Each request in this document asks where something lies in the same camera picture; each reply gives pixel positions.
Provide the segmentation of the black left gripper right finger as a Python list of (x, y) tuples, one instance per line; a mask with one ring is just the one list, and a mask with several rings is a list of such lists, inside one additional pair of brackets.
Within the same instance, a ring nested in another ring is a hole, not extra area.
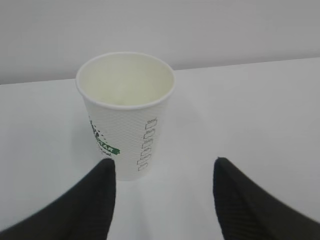
[(241, 172), (227, 158), (213, 166), (213, 198), (225, 240), (318, 240), (320, 224)]

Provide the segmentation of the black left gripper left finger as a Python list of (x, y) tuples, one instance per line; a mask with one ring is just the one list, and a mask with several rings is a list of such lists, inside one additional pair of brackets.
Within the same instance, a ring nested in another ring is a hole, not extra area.
[(1, 231), (2, 240), (105, 240), (113, 220), (116, 171), (101, 160), (75, 186), (32, 216)]

